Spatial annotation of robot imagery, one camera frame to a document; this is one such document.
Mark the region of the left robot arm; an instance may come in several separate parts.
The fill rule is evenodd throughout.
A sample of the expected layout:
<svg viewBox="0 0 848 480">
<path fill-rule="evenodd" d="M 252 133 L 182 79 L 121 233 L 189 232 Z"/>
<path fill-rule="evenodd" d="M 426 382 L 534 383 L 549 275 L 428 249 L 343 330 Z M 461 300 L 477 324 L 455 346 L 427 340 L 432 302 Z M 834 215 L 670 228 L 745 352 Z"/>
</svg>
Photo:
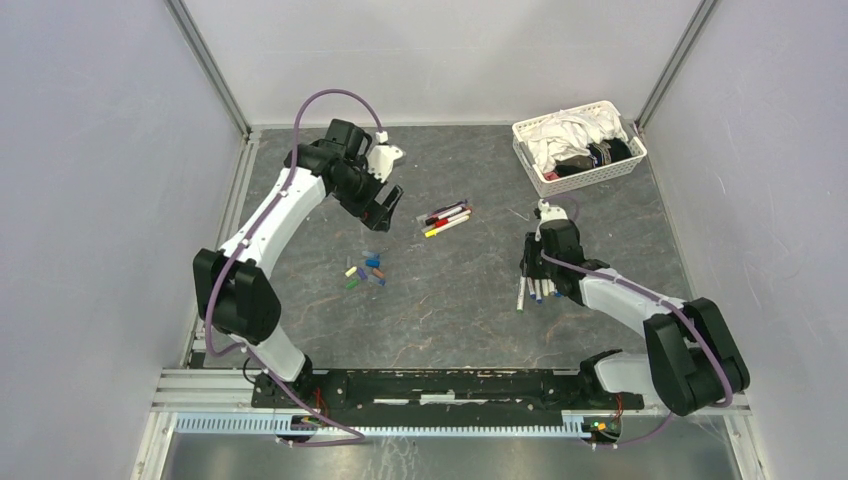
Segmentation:
<svg viewBox="0 0 848 480">
<path fill-rule="evenodd" d="M 290 407 L 312 399 L 314 381 L 307 375 L 308 356 L 280 324 L 273 269 L 300 225 L 328 197 L 366 228 L 388 231 L 403 190 L 395 186 L 383 201 L 377 198 L 404 156 L 386 132 L 370 135 L 334 119 L 323 137 L 291 150 L 274 188 L 236 234 L 215 250 L 199 250 L 193 259 L 205 328 L 230 337 L 275 375 L 275 392 Z"/>
</svg>

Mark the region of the dark blue cap marker pen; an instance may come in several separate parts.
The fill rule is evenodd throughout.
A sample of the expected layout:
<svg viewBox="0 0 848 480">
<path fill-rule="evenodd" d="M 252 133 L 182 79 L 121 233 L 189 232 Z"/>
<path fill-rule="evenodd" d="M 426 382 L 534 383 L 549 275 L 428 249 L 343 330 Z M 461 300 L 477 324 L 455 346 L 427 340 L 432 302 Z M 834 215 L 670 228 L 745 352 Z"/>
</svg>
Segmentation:
<svg viewBox="0 0 848 480">
<path fill-rule="evenodd" d="M 540 284 L 536 279 L 528 278 L 527 279 L 527 290 L 531 299 L 540 304 L 542 302 L 541 292 L 539 290 Z"/>
</svg>

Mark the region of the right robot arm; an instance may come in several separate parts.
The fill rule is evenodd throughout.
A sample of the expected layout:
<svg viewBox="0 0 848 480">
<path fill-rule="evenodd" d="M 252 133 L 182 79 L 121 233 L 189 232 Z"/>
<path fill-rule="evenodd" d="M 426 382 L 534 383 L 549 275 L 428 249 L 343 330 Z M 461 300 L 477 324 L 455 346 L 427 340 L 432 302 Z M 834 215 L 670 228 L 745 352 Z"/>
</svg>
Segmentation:
<svg viewBox="0 0 848 480">
<path fill-rule="evenodd" d="M 585 405 L 602 408 L 617 393 L 649 394 L 673 414 L 687 416 L 727 407 L 749 388 L 749 369 L 715 302 L 661 295 L 586 258 L 573 221 L 553 220 L 526 233 L 519 268 L 537 300 L 559 295 L 644 340 L 643 355 L 615 351 L 590 361 L 590 373 L 577 382 Z"/>
</svg>

